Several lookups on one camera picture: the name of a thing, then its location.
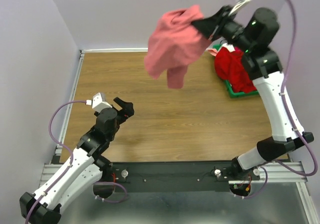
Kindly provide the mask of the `salmon pink t-shirt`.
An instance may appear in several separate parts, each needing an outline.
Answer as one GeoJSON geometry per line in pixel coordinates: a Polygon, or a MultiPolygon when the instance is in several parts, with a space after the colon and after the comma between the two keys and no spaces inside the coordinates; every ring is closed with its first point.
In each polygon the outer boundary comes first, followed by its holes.
{"type": "Polygon", "coordinates": [[[194,63],[211,45],[192,21],[202,20],[200,6],[170,11],[159,19],[148,40],[144,67],[154,79],[166,71],[170,89],[181,89],[190,64],[194,63]]]}

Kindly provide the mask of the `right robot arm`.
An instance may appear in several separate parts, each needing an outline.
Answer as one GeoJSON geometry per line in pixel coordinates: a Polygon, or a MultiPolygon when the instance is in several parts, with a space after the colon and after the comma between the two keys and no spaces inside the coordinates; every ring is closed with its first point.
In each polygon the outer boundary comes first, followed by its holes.
{"type": "Polygon", "coordinates": [[[314,136],[298,121],[284,86],[282,64],[277,53],[269,47],[280,28],[276,13],[259,8],[246,27],[235,22],[234,18],[231,8],[225,6],[215,15],[191,24],[206,38],[222,37],[243,51],[241,64],[257,89],[271,124],[271,137],[259,141],[255,148],[232,160],[229,173],[240,180],[255,167],[307,146],[314,141],[314,136]]]}

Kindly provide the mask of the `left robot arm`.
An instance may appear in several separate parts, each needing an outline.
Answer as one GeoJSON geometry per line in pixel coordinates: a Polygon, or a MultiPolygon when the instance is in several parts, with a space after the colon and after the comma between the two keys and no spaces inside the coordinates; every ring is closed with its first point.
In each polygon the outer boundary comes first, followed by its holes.
{"type": "Polygon", "coordinates": [[[97,93],[82,103],[91,106],[96,121],[83,135],[74,150],[68,148],[68,160],[56,173],[33,193],[20,197],[20,211],[26,223],[58,223],[65,209],[89,186],[119,187],[126,200],[128,192],[116,182],[112,163],[102,156],[114,140],[120,125],[134,115],[134,105],[116,97],[114,102],[121,109],[108,103],[104,94],[97,93]]]}

